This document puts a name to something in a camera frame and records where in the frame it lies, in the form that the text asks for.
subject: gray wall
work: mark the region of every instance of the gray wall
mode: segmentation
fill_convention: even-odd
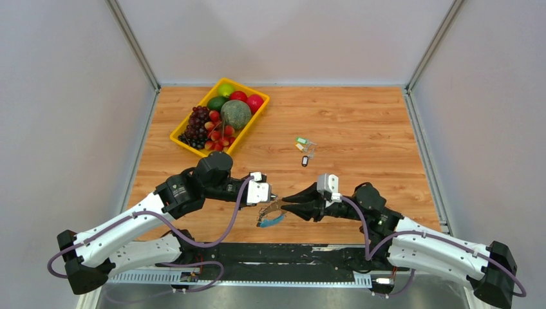
[[[452,0],[120,0],[161,83],[403,84]]]
[[[415,92],[455,235],[508,244],[546,302],[546,3],[467,1]]]
[[[103,0],[2,1],[0,29],[0,307],[73,308],[46,262],[120,210],[154,93]]]

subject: wooden tabletop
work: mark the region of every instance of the wooden tabletop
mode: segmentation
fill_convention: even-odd
[[[232,154],[233,177],[267,174],[273,193],[288,196],[307,188],[323,173],[339,177],[340,193],[371,182],[387,207],[440,230],[438,217],[399,88],[258,87],[271,97],[263,116]],[[195,166],[199,158],[170,141],[169,134],[210,90],[161,89],[128,207],[167,177]],[[295,138],[317,143],[315,158],[301,166]],[[224,232],[234,204],[207,200],[202,210],[175,221],[197,241],[214,241]],[[306,222],[293,214],[269,228],[256,227],[261,206],[239,211],[225,241],[271,243],[362,243],[359,222],[325,217]],[[159,238],[160,227],[140,240]]]

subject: yellow basket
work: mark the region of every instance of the yellow basket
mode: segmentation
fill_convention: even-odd
[[[258,92],[258,91],[254,90],[252,88],[241,85],[238,82],[234,82],[233,80],[224,78],[224,79],[220,79],[216,83],[216,85],[214,85],[214,87],[212,87],[212,89],[209,91],[209,93],[207,93],[207,95],[201,100],[201,102],[199,102],[198,105],[199,106],[207,106],[207,103],[209,102],[210,99],[212,99],[213,97],[217,97],[218,96],[218,87],[221,84],[231,84],[231,85],[233,85],[235,87],[236,91],[242,91],[247,96],[259,95],[263,99],[263,104],[261,105],[259,110],[252,116],[249,123],[241,131],[235,132],[235,134],[233,134],[233,136],[235,137],[235,141],[233,142],[233,144],[231,146],[229,146],[228,150],[226,151],[226,153],[228,155],[231,155],[231,153],[233,153],[233,150],[235,150],[237,145],[241,142],[243,137],[247,134],[250,127],[252,127],[252,125],[255,123],[256,119],[263,113],[265,107],[269,103],[269,96],[264,95],[263,93]],[[178,136],[181,135],[185,131],[185,129],[186,129],[187,125],[188,125],[189,116],[190,115],[187,115],[186,118],[171,133],[171,140],[173,142],[175,142],[177,145],[179,145],[180,147],[182,147],[184,149],[187,149],[187,150],[191,151],[192,153],[194,153],[194,154],[196,154],[196,155],[198,155],[198,156],[200,156],[202,158],[205,158],[206,156],[209,155],[209,153],[211,153],[210,150],[206,150],[206,149],[197,150],[197,149],[195,149],[195,148],[193,148],[193,147],[191,147],[189,145],[186,145],[185,143],[178,140]]]

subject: purple cable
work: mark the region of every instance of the purple cable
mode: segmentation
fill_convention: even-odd
[[[365,259],[367,261],[371,260],[373,255],[379,250],[379,248],[381,248],[385,243],[387,243],[387,241],[393,239],[394,237],[397,237],[397,236],[401,236],[401,235],[408,235],[408,234],[412,234],[412,235],[419,235],[419,236],[423,236],[423,232],[417,232],[415,230],[405,230],[405,231],[402,231],[402,232],[396,232],[396,233],[393,233],[393,234],[390,234],[389,236],[385,237],[383,240],[381,240],[374,248],[373,250],[370,252],[370,246],[368,245],[368,243],[370,242],[370,239],[368,237],[368,226],[366,224],[366,220],[364,219],[364,214],[362,213],[362,211],[360,210],[360,208],[358,208],[358,206],[355,204],[355,202],[353,202],[351,199],[349,198],[346,198],[345,196],[342,196],[341,199],[343,201],[346,201],[349,205],[351,205],[355,211],[357,212],[360,220],[362,221],[362,230],[364,231],[364,253],[365,253]],[[443,241],[444,243],[448,243],[454,247],[457,247],[461,250],[464,250],[468,253],[474,253],[474,250],[470,249],[469,247],[465,247],[459,243],[456,243],[450,239],[446,239],[446,238],[443,238],[443,237],[440,237],[440,236],[436,236],[436,235],[432,235],[432,234],[427,234],[426,237],[430,237],[432,239],[436,239],[436,240],[439,240],[439,241]],[[490,258],[489,256],[486,256],[484,254],[481,254],[481,253],[477,253],[477,256],[490,262],[491,264],[495,265],[496,267],[498,267],[500,270],[502,270],[505,274],[507,274],[510,279],[512,279],[514,281],[514,283],[518,286],[518,288],[522,291],[521,293],[516,293],[516,292],[513,292],[513,295],[514,296],[518,296],[518,297],[525,297],[527,296],[527,291],[525,290],[525,288],[523,287],[522,283],[518,280],[518,278],[516,278],[516,276],[514,276],[514,274],[512,274],[512,272],[508,269],[506,269],[504,266],[502,266],[499,262],[493,260],[492,258]],[[406,284],[406,286],[400,290],[399,292],[397,292],[396,294],[393,294],[394,295],[399,295],[402,291],[404,291],[405,289],[407,289],[407,287],[410,285],[411,283],[411,280],[408,281],[408,283]]]
[[[160,214],[157,214],[155,212],[151,212],[151,211],[136,211],[136,212],[133,212],[131,215],[132,216],[126,216],[126,217],[123,217],[121,219],[119,219],[118,221],[112,223],[111,225],[108,225],[107,227],[105,227],[104,229],[102,229],[100,232],[96,233],[95,235],[87,238],[87,239],[84,239],[84,241],[82,243],[77,243],[75,245],[72,245],[58,253],[56,253],[54,256],[52,256],[52,258],[48,261],[48,271],[50,272],[51,275],[55,276],[55,277],[58,277],[58,278],[62,278],[62,279],[67,279],[68,276],[67,275],[63,275],[63,274],[60,274],[58,272],[56,272],[54,269],[53,269],[53,262],[61,255],[69,252],[69,251],[72,251],[72,250],[75,250],[76,248],[79,248],[81,246],[83,246],[84,244],[87,244],[89,243],[90,241],[93,241],[95,239],[97,239],[98,237],[100,237],[101,235],[105,234],[106,232],[110,231],[111,229],[117,227],[118,225],[120,225],[121,223],[127,221],[127,220],[130,220],[130,219],[133,219],[133,216],[136,217],[136,216],[140,216],[140,215],[143,215],[143,214],[148,214],[148,215],[151,215],[151,216],[154,216],[156,218],[158,218],[159,220],[161,220],[163,223],[165,223],[172,231],[174,234],[176,234],[178,237],[184,239],[186,242],[190,243],[191,245],[194,245],[195,247],[200,247],[200,248],[211,248],[211,247],[214,247],[216,246],[217,244],[221,243],[221,241],[223,241],[226,237],[227,237],[227,234],[229,234],[229,232],[231,231],[231,228],[233,228],[233,225],[235,224],[235,219],[237,218],[237,212],[239,211],[239,207],[241,205],[241,200],[243,198],[243,192],[246,188],[246,186],[249,184],[249,182],[251,180],[253,180],[254,177],[253,176],[249,176],[247,179],[245,179],[245,181],[241,184],[241,187],[239,188],[239,193],[237,194],[237,200],[235,201],[235,208],[233,210],[233,215],[231,216],[231,220],[229,222],[229,225],[227,226],[227,229],[225,230],[225,232],[220,236],[220,238],[218,238],[216,241],[213,241],[212,243],[198,243],[196,241],[193,241],[191,239],[189,239],[188,237],[186,237],[185,235],[183,235],[181,232],[178,231],[178,229],[176,229],[176,227],[174,227],[174,225],[169,222],[169,220],[165,219],[163,216],[161,216]]]
[[[217,262],[217,261],[206,261],[206,262],[199,262],[199,263],[186,264],[186,265],[174,264],[174,263],[163,263],[163,265],[169,266],[169,267],[197,267],[197,266],[201,266],[201,265],[218,265],[220,267],[220,273],[210,283],[207,283],[206,285],[203,285],[203,286],[201,286],[199,288],[193,288],[191,290],[186,290],[186,291],[178,289],[178,290],[176,290],[177,292],[190,293],[190,292],[204,291],[204,290],[206,290],[208,288],[211,288],[216,282],[218,282],[220,280],[220,278],[223,276],[223,273],[224,273],[223,265],[220,262]],[[110,297],[110,295],[108,295],[107,290],[104,291],[103,295],[104,295],[104,298],[106,298],[109,302],[114,303],[114,304],[136,304],[136,303],[140,303],[142,301],[147,301],[149,299],[153,299],[153,298],[156,298],[156,297],[160,297],[160,296],[167,295],[167,294],[172,294],[172,293],[173,293],[173,290],[167,290],[167,291],[164,291],[164,292],[159,292],[159,293],[154,294],[152,296],[149,296],[147,298],[137,299],[136,301],[118,301],[118,300],[113,299],[112,297]]]

